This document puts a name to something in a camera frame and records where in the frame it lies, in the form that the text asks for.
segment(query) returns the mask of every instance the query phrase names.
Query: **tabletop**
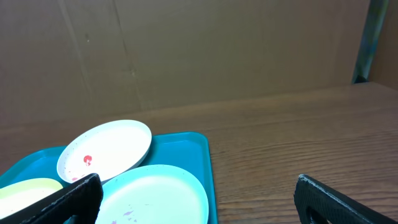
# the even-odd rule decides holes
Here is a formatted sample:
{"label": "tabletop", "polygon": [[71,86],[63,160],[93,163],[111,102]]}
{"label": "tabletop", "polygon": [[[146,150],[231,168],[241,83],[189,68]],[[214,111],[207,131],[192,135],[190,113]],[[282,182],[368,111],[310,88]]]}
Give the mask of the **tabletop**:
{"label": "tabletop", "polygon": [[220,223],[299,223],[299,174],[398,220],[398,91],[376,83],[3,127],[0,174],[115,119],[142,121],[152,134],[204,134]]}

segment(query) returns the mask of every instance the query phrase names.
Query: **red stain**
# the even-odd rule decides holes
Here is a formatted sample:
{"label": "red stain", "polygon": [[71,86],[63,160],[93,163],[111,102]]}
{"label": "red stain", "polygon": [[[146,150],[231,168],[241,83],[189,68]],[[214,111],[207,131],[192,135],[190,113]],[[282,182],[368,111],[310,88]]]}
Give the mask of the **red stain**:
{"label": "red stain", "polygon": [[125,215],[130,215],[134,210],[132,210],[131,212],[126,212],[125,214],[123,214],[123,216]]}
{"label": "red stain", "polygon": [[93,158],[90,155],[85,156],[83,159],[83,161],[86,163],[86,166],[90,166],[92,160],[93,160]]}

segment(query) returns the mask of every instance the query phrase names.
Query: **tray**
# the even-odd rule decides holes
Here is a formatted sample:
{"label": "tray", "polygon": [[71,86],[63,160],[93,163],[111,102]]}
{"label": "tray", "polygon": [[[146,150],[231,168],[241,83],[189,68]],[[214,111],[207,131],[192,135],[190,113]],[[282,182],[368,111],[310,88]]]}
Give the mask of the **tray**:
{"label": "tray", "polygon": [[[0,176],[0,188],[23,180],[46,177],[64,182],[57,174],[57,161],[66,146],[35,152],[17,162]],[[165,164],[193,174],[205,188],[209,203],[208,224],[217,224],[216,197],[207,138],[200,133],[184,132],[152,137],[149,153],[140,166]]]}

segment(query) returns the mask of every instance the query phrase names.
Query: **brown cardboard panel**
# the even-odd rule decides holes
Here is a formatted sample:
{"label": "brown cardboard panel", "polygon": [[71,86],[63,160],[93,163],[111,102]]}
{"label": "brown cardboard panel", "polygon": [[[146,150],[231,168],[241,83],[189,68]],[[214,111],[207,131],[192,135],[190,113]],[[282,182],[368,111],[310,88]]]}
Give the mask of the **brown cardboard panel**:
{"label": "brown cardboard panel", "polygon": [[90,113],[56,1],[0,2],[0,104],[0,125]]}
{"label": "brown cardboard panel", "polygon": [[389,1],[369,79],[398,90],[398,1]]}
{"label": "brown cardboard panel", "polygon": [[113,0],[60,0],[73,26],[94,115],[139,111],[134,70]]}
{"label": "brown cardboard panel", "polygon": [[348,85],[368,4],[116,0],[144,110]]}

